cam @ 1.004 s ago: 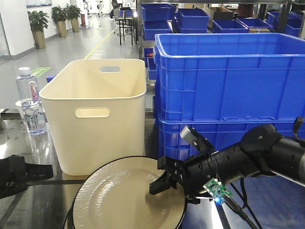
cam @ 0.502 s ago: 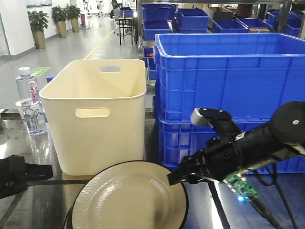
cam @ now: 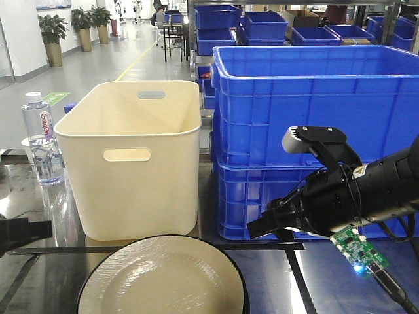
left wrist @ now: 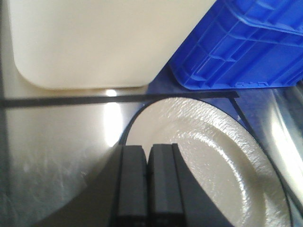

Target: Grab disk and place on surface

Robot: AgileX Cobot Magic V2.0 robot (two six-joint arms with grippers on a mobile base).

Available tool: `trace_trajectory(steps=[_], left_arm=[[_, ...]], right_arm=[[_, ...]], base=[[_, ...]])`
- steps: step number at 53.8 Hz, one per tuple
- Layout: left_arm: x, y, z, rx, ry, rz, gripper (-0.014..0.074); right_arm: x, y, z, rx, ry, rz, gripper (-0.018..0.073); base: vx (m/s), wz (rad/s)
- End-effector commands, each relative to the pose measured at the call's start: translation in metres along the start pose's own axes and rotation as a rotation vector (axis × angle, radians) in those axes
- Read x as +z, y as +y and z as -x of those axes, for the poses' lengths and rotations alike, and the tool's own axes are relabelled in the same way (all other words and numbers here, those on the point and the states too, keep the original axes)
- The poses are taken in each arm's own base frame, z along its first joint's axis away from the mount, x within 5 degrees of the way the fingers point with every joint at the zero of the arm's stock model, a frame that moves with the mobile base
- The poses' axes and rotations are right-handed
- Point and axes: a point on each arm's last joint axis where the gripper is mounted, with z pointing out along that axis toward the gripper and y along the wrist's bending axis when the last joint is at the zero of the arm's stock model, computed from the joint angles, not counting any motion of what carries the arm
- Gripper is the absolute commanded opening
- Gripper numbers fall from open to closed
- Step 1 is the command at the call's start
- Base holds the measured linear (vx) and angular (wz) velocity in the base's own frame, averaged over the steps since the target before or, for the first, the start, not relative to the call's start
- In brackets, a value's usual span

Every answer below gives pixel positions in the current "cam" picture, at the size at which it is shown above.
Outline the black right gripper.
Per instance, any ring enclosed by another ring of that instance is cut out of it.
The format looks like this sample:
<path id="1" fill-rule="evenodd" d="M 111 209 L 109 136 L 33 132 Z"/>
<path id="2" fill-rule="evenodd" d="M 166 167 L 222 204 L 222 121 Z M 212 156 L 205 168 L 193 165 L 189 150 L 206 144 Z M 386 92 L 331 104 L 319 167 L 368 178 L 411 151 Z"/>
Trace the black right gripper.
<path id="1" fill-rule="evenodd" d="M 336 171 L 310 174 L 304 186 L 271 200 L 261 218 L 247 223 L 247 229 L 251 239 L 269 236 L 278 240 L 277 230 L 330 236 L 349 224 L 361 222 L 361 208 L 352 170 L 340 164 Z"/>

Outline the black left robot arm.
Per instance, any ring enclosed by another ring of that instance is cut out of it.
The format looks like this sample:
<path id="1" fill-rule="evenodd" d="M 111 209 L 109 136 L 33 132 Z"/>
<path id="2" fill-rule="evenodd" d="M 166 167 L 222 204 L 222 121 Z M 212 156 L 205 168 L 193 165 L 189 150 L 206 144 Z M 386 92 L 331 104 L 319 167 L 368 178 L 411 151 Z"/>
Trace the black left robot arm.
<path id="1" fill-rule="evenodd" d="M 40 239 L 52 237 L 52 221 L 30 222 L 28 218 L 6 218 L 1 214 L 1 257 L 6 252 Z"/>

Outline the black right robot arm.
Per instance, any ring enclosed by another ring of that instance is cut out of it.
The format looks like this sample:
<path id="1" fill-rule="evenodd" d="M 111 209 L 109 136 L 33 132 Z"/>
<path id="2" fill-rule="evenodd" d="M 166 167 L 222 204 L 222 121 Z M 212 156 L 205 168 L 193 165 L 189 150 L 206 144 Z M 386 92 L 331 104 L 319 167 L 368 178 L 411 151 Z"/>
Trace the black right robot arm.
<path id="1" fill-rule="evenodd" d="M 418 141 L 362 166 L 336 164 L 305 178 L 305 185 L 284 198 L 272 200 L 261 218 L 247 225 L 250 238 L 274 234 L 291 241 L 293 231 L 331 237 L 348 225 L 384 224 L 407 216 L 406 238 L 415 231 L 418 212 Z"/>

